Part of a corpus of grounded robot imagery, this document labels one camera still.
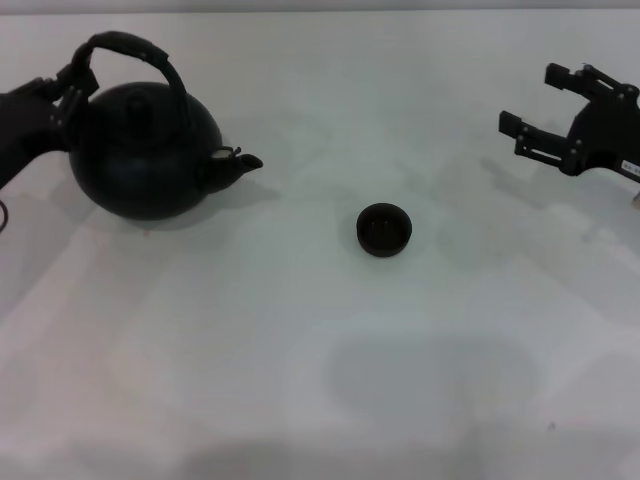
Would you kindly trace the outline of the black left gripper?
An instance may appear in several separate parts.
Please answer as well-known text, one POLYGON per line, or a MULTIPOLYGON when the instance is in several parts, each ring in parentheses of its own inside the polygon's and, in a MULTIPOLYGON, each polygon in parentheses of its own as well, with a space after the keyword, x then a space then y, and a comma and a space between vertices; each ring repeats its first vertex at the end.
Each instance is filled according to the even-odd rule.
POLYGON ((66 135, 74 133, 97 90, 88 63, 69 63, 53 78, 1 94, 1 188, 39 156, 69 150, 66 135))

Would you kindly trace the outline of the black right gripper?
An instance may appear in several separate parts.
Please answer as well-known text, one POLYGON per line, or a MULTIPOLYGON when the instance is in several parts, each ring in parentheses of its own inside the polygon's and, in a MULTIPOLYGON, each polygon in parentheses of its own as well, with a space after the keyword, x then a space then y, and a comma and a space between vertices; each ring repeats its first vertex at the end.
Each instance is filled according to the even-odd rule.
POLYGON ((499 115, 499 132, 515 140, 514 153, 578 176, 607 169, 639 176, 639 89, 621 84, 591 65, 571 72, 550 63, 544 81, 588 100, 562 137, 525 123, 507 111, 499 115))

